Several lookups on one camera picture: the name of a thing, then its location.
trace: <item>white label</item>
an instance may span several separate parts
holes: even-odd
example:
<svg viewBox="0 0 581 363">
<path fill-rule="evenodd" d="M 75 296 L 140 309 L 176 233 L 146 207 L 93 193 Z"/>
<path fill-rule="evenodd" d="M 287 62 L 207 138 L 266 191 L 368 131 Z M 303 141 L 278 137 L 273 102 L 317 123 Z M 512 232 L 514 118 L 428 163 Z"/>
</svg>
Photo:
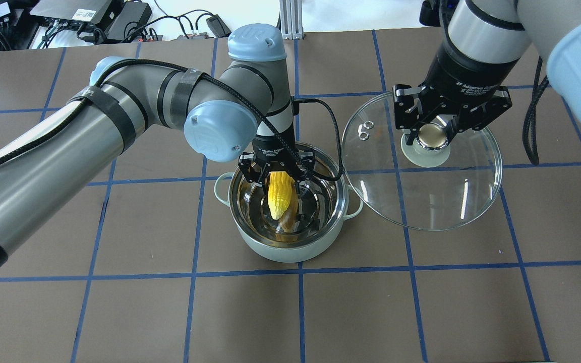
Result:
<svg viewBox="0 0 581 363">
<path fill-rule="evenodd" d="M 73 15 L 73 20 L 79 21 L 91 21 L 95 16 L 95 10 L 87 10 L 87 9 L 78 9 L 76 13 Z"/>
</svg>

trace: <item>glass lid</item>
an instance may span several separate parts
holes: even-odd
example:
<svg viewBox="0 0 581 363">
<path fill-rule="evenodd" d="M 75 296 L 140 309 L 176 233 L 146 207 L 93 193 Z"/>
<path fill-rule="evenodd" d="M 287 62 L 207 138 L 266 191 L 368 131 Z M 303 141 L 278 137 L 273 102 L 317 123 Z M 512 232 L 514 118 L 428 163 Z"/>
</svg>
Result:
<svg viewBox="0 0 581 363">
<path fill-rule="evenodd" d="M 502 158 L 493 134 L 465 131 L 447 145 L 439 117 L 413 145 L 394 127 L 391 92 L 348 120 L 342 140 L 346 177 L 383 218 L 419 230 L 448 230 L 484 214 L 498 198 Z"/>
</svg>

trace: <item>tiled floor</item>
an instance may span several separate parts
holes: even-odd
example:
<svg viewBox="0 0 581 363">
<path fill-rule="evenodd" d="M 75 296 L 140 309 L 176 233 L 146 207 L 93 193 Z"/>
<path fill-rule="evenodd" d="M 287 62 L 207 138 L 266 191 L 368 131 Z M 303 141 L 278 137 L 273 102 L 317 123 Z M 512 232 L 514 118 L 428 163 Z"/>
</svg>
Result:
<svg viewBox="0 0 581 363">
<path fill-rule="evenodd" d="M 291 92 L 327 101 L 343 131 L 367 99 L 422 81 L 439 32 L 307 34 L 286 43 Z M 104 56 L 219 75 L 225 53 L 212 39 L 0 52 L 0 147 Z M 528 164 L 521 118 L 536 60 L 527 51 L 505 81 L 515 106 L 491 126 L 503 190 L 484 216 L 417 232 L 365 208 L 302 264 L 244 244 L 212 192 L 234 163 L 153 127 L 0 269 L 0 362 L 581 361 L 581 126 L 549 89 L 542 165 Z M 301 140 L 335 154 L 324 110 L 304 105 L 298 123 Z"/>
</svg>

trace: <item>pot handle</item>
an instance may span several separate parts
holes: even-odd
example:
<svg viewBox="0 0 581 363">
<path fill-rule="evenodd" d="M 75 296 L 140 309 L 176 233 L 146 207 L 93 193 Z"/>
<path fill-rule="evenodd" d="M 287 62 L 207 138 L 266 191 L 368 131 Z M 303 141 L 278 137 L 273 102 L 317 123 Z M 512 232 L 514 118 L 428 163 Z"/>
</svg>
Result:
<svg viewBox="0 0 581 363">
<path fill-rule="evenodd" d="M 217 199 L 219 199 L 219 202 L 222 202 L 223 204 L 226 204 L 228 207 L 230 207 L 230 202 L 228 199 L 223 199 L 219 196 L 219 186 L 223 183 L 223 180 L 228 179 L 229 177 L 233 177 L 235 176 L 234 172 L 227 172 L 225 174 L 222 174 L 215 182 L 214 182 L 214 196 L 216 196 Z"/>
<path fill-rule="evenodd" d="M 357 188 L 349 186 L 349 184 L 346 184 L 346 188 L 349 191 L 355 192 L 356 195 L 362 194 L 362 192 L 359 192 Z M 351 213 L 351 214 L 345 214 L 342 217 L 342 220 L 350 220 L 351 218 L 357 216 L 358 214 L 360 214 L 360 212 L 362 212 L 362 207 L 364 207 L 364 203 L 362 202 L 362 198 L 358 197 L 358 199 L 360 199 L 360 206 L 358 207 L 357 211 Z"/>
</svg>

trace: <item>transparent lid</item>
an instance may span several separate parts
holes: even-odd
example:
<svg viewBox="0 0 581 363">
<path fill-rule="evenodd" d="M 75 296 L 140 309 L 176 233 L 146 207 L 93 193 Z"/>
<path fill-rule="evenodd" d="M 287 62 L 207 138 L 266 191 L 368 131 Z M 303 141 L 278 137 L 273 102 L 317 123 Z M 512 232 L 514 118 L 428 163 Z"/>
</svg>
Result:
<svg viewBox="0 0 581 363">
<path fill-rule="evenodd" d="M 395 129 L 392 102 L 391 92 L 374 97 L 344 131 L 346 177 L 365 204 L 419 230 L 454 229 L 486 212 L 498 198 L 502 177 L 501 153 L 490 130 L 459 133 L 431 158 L 422 158 L 424 142 L 408 146 Z"/>
</svg>

